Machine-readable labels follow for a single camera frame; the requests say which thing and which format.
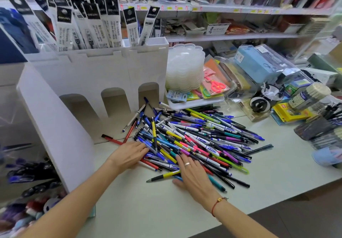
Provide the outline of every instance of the floor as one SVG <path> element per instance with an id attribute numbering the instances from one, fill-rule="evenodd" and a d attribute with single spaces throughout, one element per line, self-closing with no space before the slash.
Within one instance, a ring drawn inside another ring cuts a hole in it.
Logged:
<path id="1" fill-rule="evenodd" d="M 283 201 L 250 216 L 279 238 L 342 237 L 342 187 L 310 201 Z M 233 238 L 222 225 L 191 238 Z"/>

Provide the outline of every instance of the pink pen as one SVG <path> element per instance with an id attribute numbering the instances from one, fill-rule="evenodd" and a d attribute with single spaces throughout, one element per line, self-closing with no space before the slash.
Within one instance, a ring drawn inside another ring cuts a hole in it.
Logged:
<path id="1" fill-rule="evenodd" d="M 197 145 L 194 145 L 193 147 L 191 147 L 190 145 L 187 145 L 186 143 L 183 143 L 183 142 L 179 142 L 179 143 L 181 143 L 182 145 L 184 145 L 185 147 L 188 147 L 189 149 L 191 149 L 191 150 L 193 150 L 193 151 L 199 151 L 199 153 L 200 154 L 203 154 L 203 155 L 205 155 L 205 156 L 209 156 L 209 153 L 207 153 L 206 151 L 203 151 L 203 150 L 201 150 L 201 149 L 199 149 L 198 147 L 197 147 Z"/>
<path id="2" fill-rule="evenodd" d="M 228 156 L 234 163 L 239 163 L 237 159 L 235 159 L 233 156 L 231 156 L 229 153 L 227 153 L 225 150 L 223 150 L 223 153 Z"/>

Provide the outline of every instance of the hand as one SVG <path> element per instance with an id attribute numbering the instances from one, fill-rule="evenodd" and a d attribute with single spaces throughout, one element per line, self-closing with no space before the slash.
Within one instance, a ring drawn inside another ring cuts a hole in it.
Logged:
<path id="1" fill-rule="evenodd" d="M 193 199 L 200 203 L 205 210 L 211 212 L 216 200 L 222 197 L 211 184 L 207 173 L 204 171 L 199 161 L 192 158 L 176 155 L 176 159 L 181 170 L 183 182 L 174 179 L 172 182 L 182 189 L 186 189 Z"/>
<path id="2" fill-rule="evenodd" d="M 112 164 L 119 175 L 140 161 L 148 151 L 145 144 L 139 141 L 130 141 L 117 148 L 107 161 Z"/>

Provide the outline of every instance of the blue box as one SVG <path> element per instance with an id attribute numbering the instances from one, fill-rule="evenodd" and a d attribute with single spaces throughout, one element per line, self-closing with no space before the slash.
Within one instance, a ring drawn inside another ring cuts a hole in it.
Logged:
<path id="1" fill-rule="evenodd" d="M 300 69 L 265 44 L 240 46 L 234 61 L 257 84 L 289 83 L 300 74 Z"/>

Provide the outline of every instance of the white table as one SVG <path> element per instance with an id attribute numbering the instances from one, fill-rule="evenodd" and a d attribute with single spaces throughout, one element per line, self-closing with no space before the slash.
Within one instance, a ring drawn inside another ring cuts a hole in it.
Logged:
<path id="1" fill-rule="evenodd" d="M 238 184 L 234 190 L 226 187 L 229 202 L 246 214 L 342 178 L 341 170 L 314 162 L 313 149 L 293 132 L 293 125 L 279 126 L 271 117 L 252 123 L 235 106 L 230 109 L 227 114 L 240 116 L 235 119 L 238 123 L 266 139 L 253 148 L 274 145 L 253 155 L 252 163 L 245 163 L 249 175 L 231 170 L 235 178 L 251 185 L 249 189 Z M 118 145 L 94 147 L 98 168 Z M 121 174 L 100 198 L 96 217 L 87 221 L 78 237 L 187 238 L 220 225 L 187 192 L 175 187 L 172 178 L 146 183 L 157 175 L 142 166 Z"/>

